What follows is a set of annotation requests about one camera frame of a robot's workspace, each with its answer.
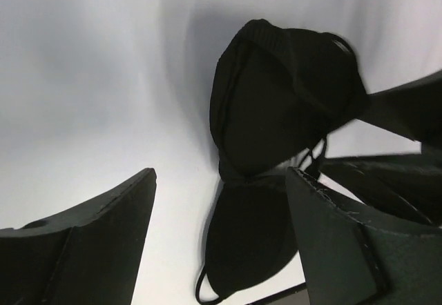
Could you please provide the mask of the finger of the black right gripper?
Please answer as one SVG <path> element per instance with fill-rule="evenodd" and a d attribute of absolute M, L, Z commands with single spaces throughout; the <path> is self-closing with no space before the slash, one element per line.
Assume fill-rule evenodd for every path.
<path fill-rule="evenodd" d="M 326 158 L 320 171 L 384 213 L 441 226 L 440 159 L 421 154 Z"/>
<path fill-rule="evenodd" d="M 421 143 L 441 142 L 441 71 L 369 95 L 361 121 Z"/>

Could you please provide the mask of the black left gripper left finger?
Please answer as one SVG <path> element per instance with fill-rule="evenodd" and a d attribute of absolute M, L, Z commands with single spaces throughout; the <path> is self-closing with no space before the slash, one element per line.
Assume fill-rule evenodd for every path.
<path fill-rule="evenodd" d="M 65 211 L 1 230 L 1 303 L 130 304 L 157 175 L 145 168 Z"/>

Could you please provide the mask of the black bra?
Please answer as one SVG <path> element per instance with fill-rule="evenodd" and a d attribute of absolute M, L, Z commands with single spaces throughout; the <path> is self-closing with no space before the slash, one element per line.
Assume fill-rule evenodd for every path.
<path fill-rule="evenodd" d="M 330 32 L 246 23 L 218 60 L 209 128 L 222 189 L 206 234 L 200 280 L 215 303 L 280 272 L 298 247 L 284 173 L 294 157 L 362 114 L 368 96 L 356 54 Z"/>

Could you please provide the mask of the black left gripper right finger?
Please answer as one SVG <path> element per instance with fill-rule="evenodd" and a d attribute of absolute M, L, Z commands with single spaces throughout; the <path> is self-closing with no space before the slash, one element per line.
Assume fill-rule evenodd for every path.
<path fill-rule="evenodd" d="M 287 196 L 311 304 L 440 304 L 441 229 L 355 201 L 297 168 Z"/>

